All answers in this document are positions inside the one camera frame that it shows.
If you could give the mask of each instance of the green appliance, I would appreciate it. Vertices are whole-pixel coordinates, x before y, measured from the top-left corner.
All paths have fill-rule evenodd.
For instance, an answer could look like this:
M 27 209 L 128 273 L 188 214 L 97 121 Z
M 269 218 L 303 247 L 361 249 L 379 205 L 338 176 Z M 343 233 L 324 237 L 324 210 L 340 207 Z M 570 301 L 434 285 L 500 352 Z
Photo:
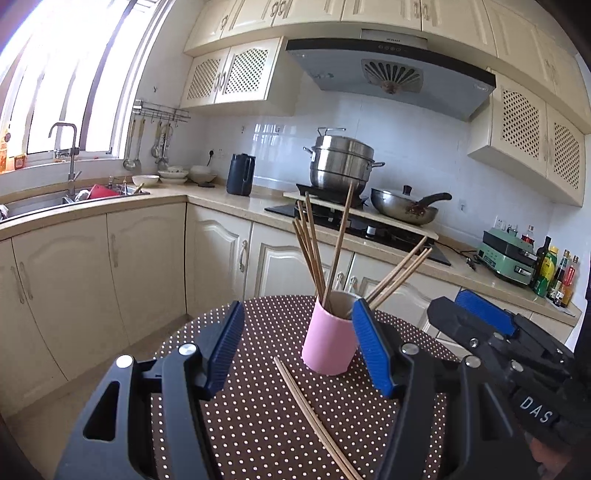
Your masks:
M 478 257 L 503 280 L 518 285 L 530 283 L 535 271 L 534 246 L 517 238 L 517 232 L 491 228 L 484 232 Z

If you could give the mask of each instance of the kitchen sink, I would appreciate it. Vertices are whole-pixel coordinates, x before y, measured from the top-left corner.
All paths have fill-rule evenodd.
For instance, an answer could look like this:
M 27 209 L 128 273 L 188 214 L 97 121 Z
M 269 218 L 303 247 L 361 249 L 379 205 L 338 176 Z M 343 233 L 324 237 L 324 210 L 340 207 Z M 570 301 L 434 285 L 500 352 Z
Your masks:
M 113 185 L 113 190 L 115 190 L 120 196 L 130 196 L 136 188 L 137 187 L 135 186 L 127 186 L 126 190 L 123 190 L 123 185 Z M 149 192 L 141 192 L 138 195 L 149 194 Z M 8 208 L 8 218 L 0 221 L 0 223 L 9 222 L 10 220 L 22 218 L 23 216 L 31 215 L 33 213 L 58 209 L 66 205 L 83 205 L 88 202 L 97 202 L 99 200 L 104 199 L 82 200 L 80 202 L 74 202 L 74 200 L 68 197 L 66 190 L 55 193 L 47 193 L 45 195 L 37 195 L 24 200 L 6 203 L 5 205 Z

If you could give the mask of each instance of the pink cup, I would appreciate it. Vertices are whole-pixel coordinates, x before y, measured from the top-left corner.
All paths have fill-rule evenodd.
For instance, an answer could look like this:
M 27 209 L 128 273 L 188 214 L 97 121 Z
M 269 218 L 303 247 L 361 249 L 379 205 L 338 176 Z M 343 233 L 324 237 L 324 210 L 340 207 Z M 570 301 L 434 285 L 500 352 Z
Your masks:
M 308 333 L 301 350 L 304 363 L 315 372 L 323 375 L 339 375 L 349 368 L 349 364 L 359 346 L 353 322 L 344 320 L 353 308 L 357 295 L 344 291 L 330 293 L 330 314 L 316 299 Z

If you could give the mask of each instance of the utensil rack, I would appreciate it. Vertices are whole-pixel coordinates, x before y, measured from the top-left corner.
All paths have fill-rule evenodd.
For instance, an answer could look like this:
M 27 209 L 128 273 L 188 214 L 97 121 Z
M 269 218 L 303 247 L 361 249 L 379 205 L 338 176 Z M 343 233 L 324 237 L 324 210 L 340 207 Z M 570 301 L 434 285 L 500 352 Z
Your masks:
M 132 113 L 145 118 L 158 118 L 166 122 L 174 122 L 177 125 L 179 122 L 188 122 L 191 120 L 189 112 L 181 108 L 173 108 L 138 99 L 134 101 Z

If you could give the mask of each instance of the window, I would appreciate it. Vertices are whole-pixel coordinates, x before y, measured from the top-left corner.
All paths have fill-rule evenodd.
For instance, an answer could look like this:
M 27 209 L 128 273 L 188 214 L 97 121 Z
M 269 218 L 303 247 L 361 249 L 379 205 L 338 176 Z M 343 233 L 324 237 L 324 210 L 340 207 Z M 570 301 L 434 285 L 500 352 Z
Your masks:
M 42 0 L 0 55 L 0 118 L 8 156 L 47 163 L 72 146 L 79 158 L 116 158 L 129 121 L 141 59 L 173 0 Z

